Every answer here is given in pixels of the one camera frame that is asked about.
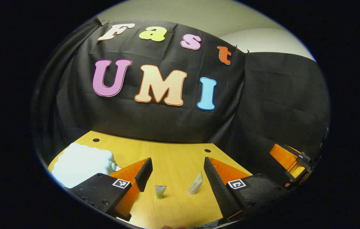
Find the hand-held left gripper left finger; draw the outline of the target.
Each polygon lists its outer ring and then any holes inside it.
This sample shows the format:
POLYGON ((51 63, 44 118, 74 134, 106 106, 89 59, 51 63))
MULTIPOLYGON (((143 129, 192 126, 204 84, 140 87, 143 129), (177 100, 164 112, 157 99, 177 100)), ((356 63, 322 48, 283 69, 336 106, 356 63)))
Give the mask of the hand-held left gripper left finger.
POLYGON ((71 191, 109 216, 130 221, 131 209, 139 193, 145 191, 152 171, 148 157, 109 175, 96 173, 71 191))

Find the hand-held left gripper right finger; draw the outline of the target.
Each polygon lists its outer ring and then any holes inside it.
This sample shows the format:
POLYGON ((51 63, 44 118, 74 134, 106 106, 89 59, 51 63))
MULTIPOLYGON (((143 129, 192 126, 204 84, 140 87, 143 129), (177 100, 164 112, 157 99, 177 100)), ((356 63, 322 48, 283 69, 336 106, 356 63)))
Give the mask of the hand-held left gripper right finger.
POLYGON ((253 219, 290 193, 266 174, 248 175, 212 157, 205 158, 204 171, 227 223, 253 219))

